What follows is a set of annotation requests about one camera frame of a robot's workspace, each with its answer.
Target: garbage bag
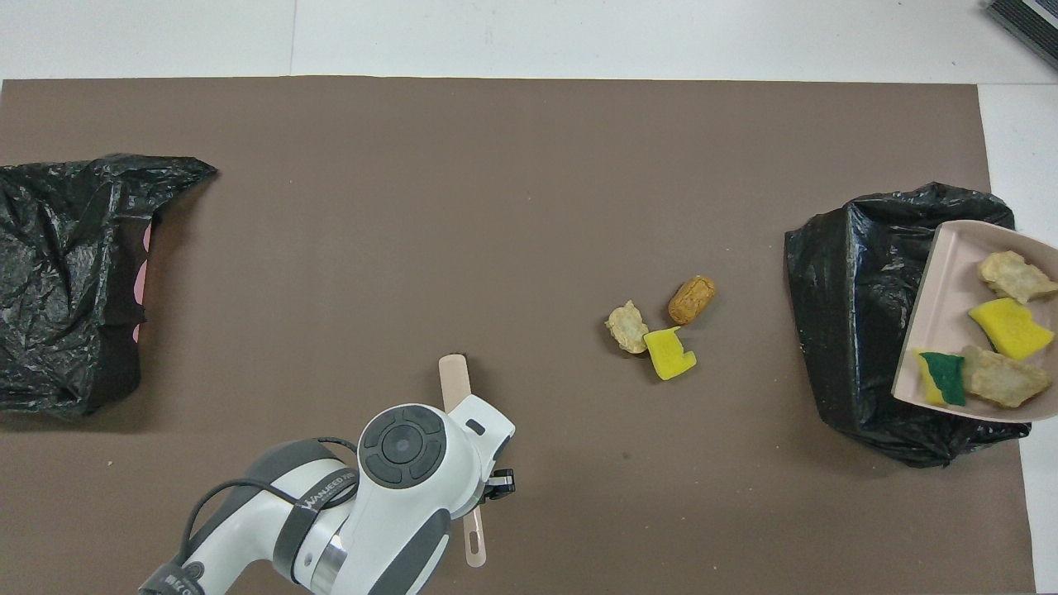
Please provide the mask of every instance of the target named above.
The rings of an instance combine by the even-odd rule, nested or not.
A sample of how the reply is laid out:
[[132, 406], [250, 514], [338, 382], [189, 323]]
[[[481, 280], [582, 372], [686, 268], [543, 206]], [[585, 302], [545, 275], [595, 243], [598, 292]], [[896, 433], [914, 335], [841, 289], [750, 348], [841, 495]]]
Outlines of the garbage bag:
[[135, 155], [0, 167], [0, 410], [76, 417], [136, 387], [144, 232], [216, 172]]
[[892, 396], [915, 295], [937, 227], [977, 219], [1014, 229], [999, 198], [931, 183], [875, 194], [786, 234], [794, 315], [819, 416], [838, 432], [912, 467], [1027, 436], [1000, 423]]

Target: popsicle stick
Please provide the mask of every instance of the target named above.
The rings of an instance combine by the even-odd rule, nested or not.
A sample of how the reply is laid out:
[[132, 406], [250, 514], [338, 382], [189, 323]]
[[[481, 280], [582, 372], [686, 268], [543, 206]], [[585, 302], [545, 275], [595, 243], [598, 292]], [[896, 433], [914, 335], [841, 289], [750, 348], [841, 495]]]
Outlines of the popsicle stick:
[[[441, 398], [444, 400], [444, 411], [451, 412], [471, 394], [467, 358], [459, 354], [444, 356], [437, 362], [437, 368], [441, 374]], [[462, 526], [467, 563], [476, 569], [485, 564], [485, 533], [481, 528], [481, 508], [475, 507], [474, 510], [463, 517]]]

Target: white surface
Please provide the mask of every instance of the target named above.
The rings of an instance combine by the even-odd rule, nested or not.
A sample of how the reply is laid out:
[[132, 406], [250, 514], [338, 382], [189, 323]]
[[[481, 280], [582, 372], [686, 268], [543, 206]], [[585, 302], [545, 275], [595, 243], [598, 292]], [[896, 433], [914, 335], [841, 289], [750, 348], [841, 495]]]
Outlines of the white surface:
[[[981, 6], [0, 0], [0, 82], [371, 74], [999, 83], [981, 88], [992, 191], [1015, 209], [1019, 231], [1058, 244], [1058, 72]], [[1037, 589], [1058, 592], [1058, 421], [1037, 423], [1021, 447]]]
[[314, 0], [292, 74], [1058, 83], [979, 0]]
[[[992, 194], [1018, 231], [1058, 246], [1058, 86], [982, 86], [981, 119]], [[1036, 590], [1058, 592], [1058, 419], [1021, 440]]]
[[294, 0], [0, 0], [0, 78], [278, 76]]

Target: pink object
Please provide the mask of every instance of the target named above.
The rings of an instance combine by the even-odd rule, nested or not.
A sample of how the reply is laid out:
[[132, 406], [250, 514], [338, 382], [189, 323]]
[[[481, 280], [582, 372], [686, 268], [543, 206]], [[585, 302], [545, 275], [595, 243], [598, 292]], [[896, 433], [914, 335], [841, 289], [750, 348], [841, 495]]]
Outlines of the pink object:
[[[1052, 280], [1058, 278], [1058, 249], [999, 226], [982, 221], [943, 223], [933, 240], [923, 283], [918, 288], [911, 325], [896, 369], [893, 396], [919, 407], [989, 421], [1039, 421], [1058, 415], [1058, 385], [1052, 384], [1017, 409], [993, 405], [967, 397], [966, 407], [926, 402], [918, 362], [913, 349], [959, 354], [967, 345], [991, 349], [988, 338], [967, 314], [970, 308], [996, 299], [978, 276], [978, 264], [992, 252], [1013, 250], [1036, 265]], [[1036, 324], [1055, 329], [1058, 296], [1027, 304]], [[1052, 343], [1024, 360], [1058, 381], [1058, 348]]]
[[[143, 249], [150, 252], [150, 229], [151, 226], [147, 226], [147, 231], [143, 234]], [[147, 278], [147, 260], [145, 259], [142, 265], [140, 265], [140, 271], [135, 275], [135, 284], [132, 286], [132, 295], [135, 298], [135, 303], [143, 305], [143, 286]], [[140, 325], [135, 325], [132, 329], [132, 340], [136, 343], [140, 342]]]

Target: brown paper mat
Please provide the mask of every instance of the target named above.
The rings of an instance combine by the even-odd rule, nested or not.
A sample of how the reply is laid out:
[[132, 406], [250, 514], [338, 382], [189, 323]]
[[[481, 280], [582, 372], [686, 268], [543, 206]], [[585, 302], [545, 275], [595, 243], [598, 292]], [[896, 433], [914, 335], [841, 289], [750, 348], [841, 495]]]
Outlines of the brown paper mat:
[[[1016, 444], [915, 470], [819, 421], [783, 232], [856, 196], [988, 190], [973, 87], [370, 78], [6, 82], [0, 163], [189, 155], [156, 234], [142, 387], [4, 418], [6, 593], [132, 592], [269, 446], [440, 405], [437, 359], [516, 425], [428, 593], [1032, 591]], [[671, 382], [602, 326], [719, 296]], [[304, 593], [257, 564], [232, 593]]]

